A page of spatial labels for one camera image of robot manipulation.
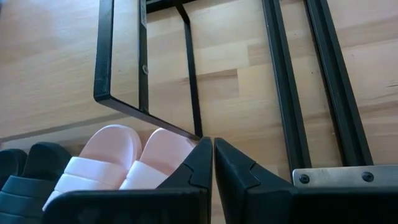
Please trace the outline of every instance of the silver metal plate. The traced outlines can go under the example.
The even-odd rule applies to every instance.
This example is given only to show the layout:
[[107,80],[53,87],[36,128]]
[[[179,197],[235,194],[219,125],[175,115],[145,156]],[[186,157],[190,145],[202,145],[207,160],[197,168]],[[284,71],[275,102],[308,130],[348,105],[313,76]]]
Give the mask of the silver metal plate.
[[295,169],[293,184],[296,187],[398,187],[398,166]]

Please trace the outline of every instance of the black slide sandal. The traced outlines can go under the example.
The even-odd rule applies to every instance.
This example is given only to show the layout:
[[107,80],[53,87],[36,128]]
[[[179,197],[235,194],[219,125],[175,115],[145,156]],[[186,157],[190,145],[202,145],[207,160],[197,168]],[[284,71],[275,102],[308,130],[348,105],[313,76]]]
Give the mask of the black slide sandal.
[[58,144],[33,145],[22,177],[10,176],[0,192],[0,223],[41,223],[42,207],[70,158]]
[[0,189],[10,175],[20,176],[24,170],[27,154],[20,149],[0,151]]

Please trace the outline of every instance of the pink slide sandal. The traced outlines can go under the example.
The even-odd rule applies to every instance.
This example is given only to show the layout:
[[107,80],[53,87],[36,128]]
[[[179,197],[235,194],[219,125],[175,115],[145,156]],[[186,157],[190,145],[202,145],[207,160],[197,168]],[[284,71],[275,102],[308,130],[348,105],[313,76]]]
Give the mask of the pink slide sandal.
[[135,161],[120,190],[155,189],[195,147],[189,139],[163,128],[152,133],[139,161]]
[[79,157],[71,158],[43,210],[55,197],[73,190],[119,189],[141,152],[135,130],[117,124],[103,127]]

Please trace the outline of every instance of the screw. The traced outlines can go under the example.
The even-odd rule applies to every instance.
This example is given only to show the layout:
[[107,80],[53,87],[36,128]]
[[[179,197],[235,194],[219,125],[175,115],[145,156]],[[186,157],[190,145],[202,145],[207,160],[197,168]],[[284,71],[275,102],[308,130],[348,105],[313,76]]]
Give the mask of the screw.
[[310,177],[307,174],[302,174],[300,175],[300,177],[298,178],[300,180],[301,183],[303,184],[307,184],[310,182]]
[[371,172],[363,172],[362,179],[366,182],[372,182],[374,180],[374,176]]
[[147,65],[143,65],[143,66],[142,66],[142,71],[143,71],[146,75],[148,75],[148,67],[147,67]]

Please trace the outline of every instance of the wooden floor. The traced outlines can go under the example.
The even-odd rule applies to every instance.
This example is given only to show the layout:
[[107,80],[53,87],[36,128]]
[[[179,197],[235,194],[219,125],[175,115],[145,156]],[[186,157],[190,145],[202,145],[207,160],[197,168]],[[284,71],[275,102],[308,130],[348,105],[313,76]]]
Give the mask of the wooden floor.
[[[96,1],[48,1],[49,7],[42,8],[39,19],[21,3],[24,1],[11,2],[20,4],[5,5],[0,16],[2,148],[28,149],[37,141],[55,141],[77,154],[96,130],[113,123],[131,126],[145,141],[155,126],[115,113],[92,99]],[[339,166],[340,154],[303,2],[280,3],[313,166]],[[81,4],[80,9],[72,7],[74,4]],[[374,162],[396,164],[398,1],[329,0],[329,5]],[[7,13],[8,8],[26,13]],[[53,13],[62,11],[60,8],[70,11]],[[205,135],[225,138],[289,180],[261,0],[199,0],[185,8],[192,23]],[[50,20],[37,23],[40,19]],[[147,21],[150,111],[192,131],[182,20],[175,9],[167,9],[149,14]],[[136,49],[129,49],[131,43],[123,38],[134,39],[131,31],[115,33],[120,40],[115,58],[129,59],[115,59],[119,69],[114,69],[118,75],[114,94],[134,104],[136,68],[131,62],[136,59]],[[20,36],[28,33],[32,36]],[[213,223],[224,223],[213,182]]]

